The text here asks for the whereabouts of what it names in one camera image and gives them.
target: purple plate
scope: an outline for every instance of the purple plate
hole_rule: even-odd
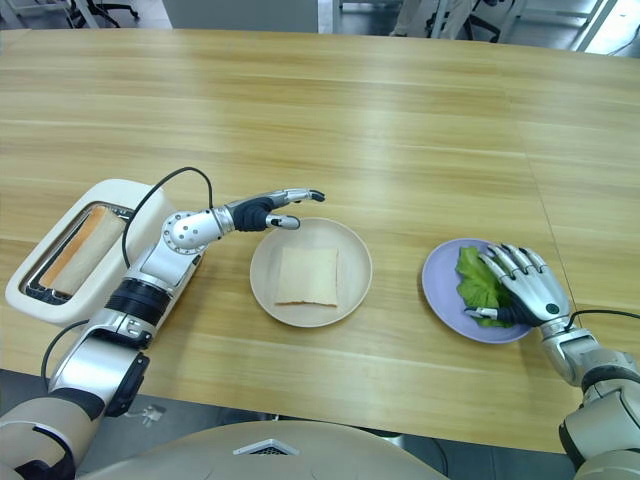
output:
[[[484,343],[514,342],[529,333],[531,327],[481,327],[464,313],[464,300],[456,290],[462,280],[456,272],[460,247],[477,247],[487,253],[487,245],[489,242],[477,238],[457,238],[439,245],[424,262],[422,290],[436,315],[459,334]]]

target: round plate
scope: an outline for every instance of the round plate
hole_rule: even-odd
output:
[[[433,311],[456,332],[484,343],[509,343],[531,331],[528,325],[511,328],[481,327],[466,313],[465,304],[456,287],[462,280],[456,272],[460,247],[477,247],[487,253],[489,242],[477,238],[458,238],[438,246],[427,258],[422,269],[422,289]]]
[[[280,258],[284,247],[338,249],[338,306],[276,305]],[[342,320],[364,300],[373,277],[371,255],[351,229],[326,218],[303,218],[298,230],[274,230],[251,259],[251,289],[265,311],[296,327],[322,327]]]

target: office chair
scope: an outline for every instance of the office chair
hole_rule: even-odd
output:
[[[120,24],[116,22],[111,16],[107,13],[109,10],[129,10],[133,18],[136,20],[140,18],[138,12],[136,12],[131,6],[124,5],[122,3],[99,3],[96,5],[93,0],[87,0],[87,6],[89,7],[89,12],[91,15],[98,15],[109,23],[111,23],[114,27],[120,28]],[[87,21],[84,19],[80,10],[76,6],[75,0],[71,0],[71,9],[69,11],[69,18],[67,19],[67,23],[71,28],[82,28]]]
[[[481,1],[484,1],[487,5],[491,7],[495,7],[498,4],[498,2],[504,2],[505,0],[476,0],[475,5],[473,6],[472,12],[476,11]],[[511,0],[511,5],[509,6],[509,10],[513,8],[514,4],[515,4],[515,0]],[[445,19],[448,16],[449,16],[449,12],[445,14]],[[434,13],[433,15],[431,15],[431,18],[427,20],[427,24],[425,26],[425,30],[427,30],[427,37],[431,36],[431,30],[433,29],[433,24],[435,22],[435,19],[436,19],[436,14]],[[498,39],[500,38],[500,29],[495,25],[487,22],[486,20],[481,19],[477,15],[474,15],[473,13],[469,15],[469,18],[465,20],[463,25],[464,31],[466,32],[469,40],[474,39],[473,30],[472,30],[473,25],[480,28],[484,28],[485,30],[488,30],[489,32],[493,33],[493,36],[489,39],[489,43],[498,43]]]

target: beige plate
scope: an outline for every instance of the beige plate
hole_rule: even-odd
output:
[[[362,239],[326,218],[303,218],[299,230],[274,230],[251,260],[251,289],[266,312],[296,327],[322,327],[343,319],[364,300],[373,277],[371,255]],[[276,305],[283,247],[338,248],[338,306]]]

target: wood grain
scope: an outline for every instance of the wood grain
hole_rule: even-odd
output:
[[[318,188],[325,204],[287,211],[365,240],[375,273],[362,306],[321,329],[276,322],[249,286],[264,234],[235,233],[163,326],[142,391],[559,451],[557,424],[580,392],[537,332],[503,346],[461,337],[426,304],[419,273],[451,238],[509,241],[542,254],[578,306],[640,310],[639,73],[618,58],[468,42],[30,32],[0,59],[0,279],[105,178],[153,183],[190,164],[213,177],[218,204]],[[181,209],[205,205],[196,176],[167,191]],[[36,373],[55,329],[6,303],[0,313],[2,367]],[[592,324],[640,354],[632,322]]]

